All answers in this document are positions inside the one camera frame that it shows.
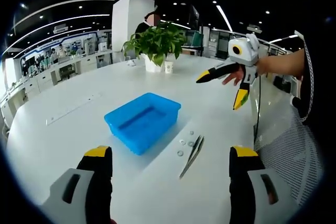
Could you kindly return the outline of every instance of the paper cup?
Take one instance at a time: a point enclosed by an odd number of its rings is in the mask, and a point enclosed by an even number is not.
[[[166,73],[173,73],[173,62],[172,61],[164,62],[164,71]]]

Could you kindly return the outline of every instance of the person's arm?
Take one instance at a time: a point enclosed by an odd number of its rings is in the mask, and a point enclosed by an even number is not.
[[[277,73],[290,76],[302,76],[305,67],[304,49],[289,55],[269,56],[259,59],[257,69],[259,74]]]

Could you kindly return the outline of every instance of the white pillar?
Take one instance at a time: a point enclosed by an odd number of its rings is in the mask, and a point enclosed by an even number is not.
[[[209,39],[210,39],[210,27],[203,26],[203,47],[209,46]]]
[[[119,0],[113,5],[112,12],[112,50],[120,52],[125,41],[135,33],[144,17],[154,11],[154,0]]]

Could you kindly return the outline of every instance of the white table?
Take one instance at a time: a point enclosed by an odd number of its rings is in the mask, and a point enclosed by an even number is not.
[[[76,168],[87,150],[109,145],[111,216],[118,224],[214,223],[215,218],[224,223],[228,215],[221,215],[230,212],[229,148],[252,147],[253,125],[249,102],[232,110],[238,87],[222,86],[219,80],[195,83],[200,73],[220,62],[181,55],[171,75],[147,73],[142,61],[136,67],[121,62],[41,93],[17,111],[9,134],[7,153],[19,184],[34,203],[41,204],[50,185],[68,168]],[[179,102],[182,108],[177,124],[144,155],[136,156],[112,136],[103,116],[146,92]],[[88,97],[94,98],[83,102]],[[47,125],[47,120],[63,113]],[[206,142],[191,169],[178,180],[189,155],[185,149],[183,157],[177,156],[178,140],[191,137],[191,129],[194,139],[203,134]]]
[[[85,55],[84,57],[72,57],[68,61],[51,65],[50,69],[51,69],[51,71],[59,70],[60,68],[65,67],[67,65],[75,64],[76,62],[79,62],[81,60],[85,60],[87,57],[98,57],[98,56],[101,56],[101,55],[107,55],[107,54],[111,54],[111,53],[112,53],[112,50],[107,50],[107,51],[102,51],[102,52],[96,52],[96,53],[91,54],[91,55]]]
[[[184,52],[186,52],[186,51],[194,52],[195,55],[199,55],[200,48],[201,48],[201,47],[183,46],[183,47],[182,47],[182,50],[183,50]]]
[[[24,103],[25,85],[21,81],[14,88],[7,90],[0,101],[0,109],[2,116],[6,120],[7,126],[11,126],[17,109]]]

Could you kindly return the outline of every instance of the metal tweezers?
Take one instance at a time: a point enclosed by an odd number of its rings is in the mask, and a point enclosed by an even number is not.
[[[188,161],[183,169],[183,171],[180,174],[180,179],[183,178],[184,174],[188,171],[188,169],[190,168],[190,166],[193,164],[193,162],[195,161],[195,159],[197,158],[199,152],[202,149],[204,143],[204,137],[199,135],[192,150],[191,153],[189,155]]]

